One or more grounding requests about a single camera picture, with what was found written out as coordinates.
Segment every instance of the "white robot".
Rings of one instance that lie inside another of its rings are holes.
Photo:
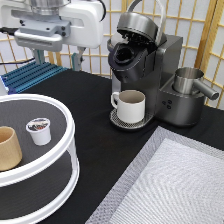
[[[102,42],[105,14],[102,0],[0,0],[0,32],[14,35],[19,46],[30,48],[38,64],[44,63],[44,50],[77,46],[81,67],[85,48],[97,48]]]

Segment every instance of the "coffee maker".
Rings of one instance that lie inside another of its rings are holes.
[[[192,91],[187,94],[174,88],[183,38],[163,33],[166,13],[159,0],[160,26],[149,17],[133,12],[140,1],[133,1],[121,15],[118,34],[108,41],[108,62],[113,72],[113,91],[137,90],[145,94],[145,118],[127,124],[113,110],[110,120],[118,128],[129,131],[143,128],[154,118],[175,126],[193,126],[200,120],[206,96],[214,100],[219,94],[203,83],[196,91],[192,85]]]

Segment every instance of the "coffee pod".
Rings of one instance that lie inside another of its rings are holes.
[[[51,141],[50,120],[46,118],[36,118],[30,121],[26,125],[26,130],[38,146],[46,145]]]

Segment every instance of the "round tray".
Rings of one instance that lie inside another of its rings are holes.
[[[0,114],[0,126],[15,129],[23,153],[17,167],[0,172],[0,223],[37,223],[61,207],[76,186],[74,120],[59,101],[32,94],[1,97]],[[41,117],[51,121],[52,140],[36,146],[26,124]]]
[[[128,124],[118,118],[116,109],[112,110],[110,113],[110,121],[112,122],[112,124],[124,131],[138,131],[149,124],[153,117],[154,116],[152,114],[146,113],[143,120],[135,124]]]

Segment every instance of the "cable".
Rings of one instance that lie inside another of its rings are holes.
[[[103,17],[102,17],[102,19],[100,20],[100,22],[101,22],[101,21],[103,21],[103,20],[105,19],[105,17],[106,17],[106,14],[107,14],[107,8],[106,8],[106,5],[104,4],[104,2],[103,2],[102,0],[98,0],[98,1],[103,5],[103,10],[104,10]]]
[[[21,61],[21,62],[6,62],[6,63],[0,63],[0,65],[19,65],[19,64],[24,64],[24,63],[27,63],[27,62],[30,62],[30,61],[33,61],[35,60],[35,58],[31,58],[29,60],[26,60],[26,61]]]
[[[18,28],[8,28],[8,27],[0,28],[1,33],[8,34],[10,36],[14,36],[14,34],[17,30],[18,30]]]

